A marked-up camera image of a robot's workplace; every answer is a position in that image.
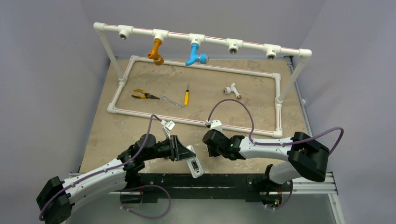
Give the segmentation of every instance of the orange faucet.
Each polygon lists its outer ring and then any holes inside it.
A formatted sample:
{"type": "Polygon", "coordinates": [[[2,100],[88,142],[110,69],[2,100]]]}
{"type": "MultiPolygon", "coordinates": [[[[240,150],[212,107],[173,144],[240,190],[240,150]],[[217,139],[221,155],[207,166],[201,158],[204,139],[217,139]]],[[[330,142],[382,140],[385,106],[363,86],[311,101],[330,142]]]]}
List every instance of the orange faucet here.
{"type": "Polygon", "coordinates": [[[158,48],[160,47],[161,43],[162,41],[160,39],[156,39],[154,41],[154,46],[153,49],[151,50],[151,53],[147,54],[147,57],[153,59],[154,64],[156,65],[161,65],[163,63],[162,56],[158,54],[158,48]]]}

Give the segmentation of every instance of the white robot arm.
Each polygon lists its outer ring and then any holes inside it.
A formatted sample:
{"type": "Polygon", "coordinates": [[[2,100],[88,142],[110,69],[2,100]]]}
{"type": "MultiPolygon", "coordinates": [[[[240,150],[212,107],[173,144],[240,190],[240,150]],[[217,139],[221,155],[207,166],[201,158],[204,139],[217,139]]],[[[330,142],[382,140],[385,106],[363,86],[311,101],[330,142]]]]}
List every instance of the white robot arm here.
{"type": "Polygon", "coordinates": [[[161,123],[165,140],[157,142],[152,134],[144,134],[117,158],[97,169],[62,181],[58,176],[49,179],[36,199],[41,211],[40,220],[46,224],[62,223],[72,212],[102,195],[139,186],[138,171],[144,168],[147,160],[185,160],[192,177],[201,176],[203,169],[193,147],[183,146],[177,135],[170,135],[175,123],[164,120],[161,123]]]}
{"type": "Polygon", "coordinates": [[[308,180],[323,182],[325,180],[329,149],[316,140],[302,144],[287,144],[309,138],[308,135],[296,132],[293,137],[284,139],[253,139],[243,135],[227,138],[222,133],[219,120],[207,123],[210,127],[203,137],[210,157],[222,155],[230,160],[269,158],[285,162],[269,165],[266,173],[270,181],[283,184],[286,181],[304,177],[308,180]]]}

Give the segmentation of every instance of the beige tabletop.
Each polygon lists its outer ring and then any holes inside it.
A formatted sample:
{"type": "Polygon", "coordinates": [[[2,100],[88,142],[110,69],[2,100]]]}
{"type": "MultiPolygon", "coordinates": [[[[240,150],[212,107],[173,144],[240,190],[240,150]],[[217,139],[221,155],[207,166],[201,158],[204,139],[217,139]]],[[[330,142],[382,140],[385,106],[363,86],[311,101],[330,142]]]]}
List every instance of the beige tabletop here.
{"type": "MultiPolygon", "coordinates": [[[[118,61],[125,70],[128,60],[118,61]]],[[[230,68],[247,69],[263,72],[280,73],[281,89],[285,88],[290,71],[285,61],[275,60],[211,60],[210,65],[230,68]]],[[[275,82],[271,78],[254,77],[219,71],[201,70],[178,66],[136,62],[129,74],[116,107],[173,117],[206,120],[212,107],[222,99],[235,98],[225,95],[223,88],[233,82],[241,94],[241,102],[251,111],[255,127],[261,130],[275,129],[275,82]],[[131,97],[134,88],[140,88],[157,97],[166,96],[177,103],[183,104],[185,89],[190,84],[189,105],[183,109],[165,101],[156,99],[135,99],[131,97]]],[[[85,149],[80,172],[85,173],[102,166],[128,149],[147,132],[149,119],[106,111],[109,102],[118,86],[118,78],[114,67],[109,66],[105,85],[95,114],[88,144],[85,149]]],[[[212,119],[220,119],[223,124],[251,127],[245,109],[236,102],[224,102],[213,113],[212,119]]],[[[151,132],[157,141],[164,140],[161,124],[154,120],[151,132]]],[[[296,131],[306,132],[304,119],[299,107],[295,91],[290,91],[282,104],[283,136],[290,137],[296,131]]],[[[266,166],[281,161],[272,159],[248,159],[230,161],[221,156],[208,156],[205,144],[202,143],[207,128],[176,123],[171,134],[178,135],[185,145],[192,145],[205,173],[263,173],[266,166]]],[[[238,132],[224,131],[228,137],[241,135],[238,132]]],[[[254,138],[270,137],[254,135],[254,138]]],[[[189,173],[185,161],[172,162],[155,159],[145,162],[141,173],[189,173]]]]}

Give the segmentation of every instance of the yellow-handled pliers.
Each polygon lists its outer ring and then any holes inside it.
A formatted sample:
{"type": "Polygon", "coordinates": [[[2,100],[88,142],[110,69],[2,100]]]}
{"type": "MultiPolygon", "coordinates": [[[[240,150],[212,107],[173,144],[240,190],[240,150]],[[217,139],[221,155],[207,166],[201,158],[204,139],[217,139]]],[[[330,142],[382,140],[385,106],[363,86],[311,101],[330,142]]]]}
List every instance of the yellow-handled pliers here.
{"type": "Polygon", "coordinates": [[[141,89],[134,89],[134,91],[135,92],[141,92],[141,93],[144,94],[142,96],[135,96],[134,94],[131,95],[132,97],[137,98],[137,99],[144,99],[144,98],[146,98],[146,99],[159,99],[158,97],[153,96],[150,93],[146,93],[146,91],[141,90],[141,89]]]}

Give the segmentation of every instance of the yellow screwdriver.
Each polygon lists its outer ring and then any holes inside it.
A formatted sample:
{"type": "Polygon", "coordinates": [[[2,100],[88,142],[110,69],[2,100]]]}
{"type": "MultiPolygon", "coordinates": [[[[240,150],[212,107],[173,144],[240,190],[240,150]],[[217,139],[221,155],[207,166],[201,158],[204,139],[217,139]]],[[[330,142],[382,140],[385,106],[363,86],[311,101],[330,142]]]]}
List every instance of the yellow screwdriver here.
{"type": "Polygon", "coordinates": [[[190,92],[188,91],[189,87],[190,87],[190,84],[188,83],[188,84],[187,84],[186,95],[185,95],[185,97],[184,97],[184,105],[185,105],[185,106],[188,105],[188,95],[189,95],[189,93],[190,93],[190,92]]]}

